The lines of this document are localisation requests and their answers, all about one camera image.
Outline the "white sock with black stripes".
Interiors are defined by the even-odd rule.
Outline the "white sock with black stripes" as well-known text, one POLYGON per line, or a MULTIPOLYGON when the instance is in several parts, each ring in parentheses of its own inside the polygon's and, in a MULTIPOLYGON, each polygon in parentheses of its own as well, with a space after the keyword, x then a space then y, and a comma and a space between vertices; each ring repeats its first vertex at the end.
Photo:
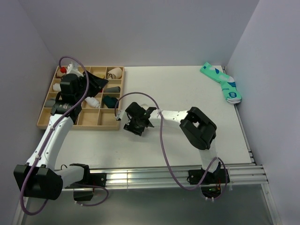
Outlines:
POLYGON ((141 107, 145 110, 147 110, 149 108, 149 106, 147 104, 142 104, 141 107))

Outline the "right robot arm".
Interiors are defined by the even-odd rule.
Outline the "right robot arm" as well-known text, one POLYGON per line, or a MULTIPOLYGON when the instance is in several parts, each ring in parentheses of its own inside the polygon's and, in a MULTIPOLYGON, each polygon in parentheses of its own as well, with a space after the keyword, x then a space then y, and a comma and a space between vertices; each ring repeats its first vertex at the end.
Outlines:
POLYGON ((136 102, 131 103, 119 114, 120 119, 127 118, 124 129, 141 136, 145 128, 163 126, 181 129, 190 144, 199 150, 202 160, 203 178, 212 183, 219 177, 220 163, 215 148, 217 126, 199 108, 191 107, 187 111, 159 110, 156 107, 145 109, 136 102))

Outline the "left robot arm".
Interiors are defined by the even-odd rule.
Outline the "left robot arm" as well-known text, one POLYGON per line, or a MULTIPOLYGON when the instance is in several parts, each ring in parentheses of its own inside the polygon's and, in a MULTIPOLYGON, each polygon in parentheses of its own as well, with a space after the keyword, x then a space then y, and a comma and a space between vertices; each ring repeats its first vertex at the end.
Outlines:
POLYGON ((17 165, 14 177, 21 196, 56 200, 63 188, 95 185, 88 165, 73 163, 66 171, 55 171, 62 144, 76 123, 82 101, 95 97, 108 80, 86 72, 83 76, 62 76, 46 131, 34 153, 24 165, 17 165))

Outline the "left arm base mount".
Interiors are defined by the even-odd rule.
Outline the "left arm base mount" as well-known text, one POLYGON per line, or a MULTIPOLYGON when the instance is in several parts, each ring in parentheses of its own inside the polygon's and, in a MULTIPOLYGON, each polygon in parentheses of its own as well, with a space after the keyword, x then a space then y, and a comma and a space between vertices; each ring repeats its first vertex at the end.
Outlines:
MULTIPOLYGON (((106 173, 91 173, 86 181, 78 181, 67 188, 83 188, 83 185, 90 185, 90 186, 100 186, 100 187, 105 187, 106 184, 106 173)), ((93 188, 90 191, 74 191, 73 192, 73 198, 75 201, 90 201, 93 196, 94 196, 94 191, 95 189, 93 188)))

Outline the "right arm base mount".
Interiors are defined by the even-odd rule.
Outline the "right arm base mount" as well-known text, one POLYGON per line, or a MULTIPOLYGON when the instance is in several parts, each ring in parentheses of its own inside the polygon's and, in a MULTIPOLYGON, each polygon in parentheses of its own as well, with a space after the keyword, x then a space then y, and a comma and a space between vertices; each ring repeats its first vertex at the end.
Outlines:
MULTIPOLYGON (((196 185, 204 175, 203 169, 189 170, 187 182, 190 185, 196 185)), ((230 177, 227 169, 220 169, 217 173, 208 172, 201 183, 201 193, 207 198, 219 197, 222 193, 221 185, 230 183, 230 177)))

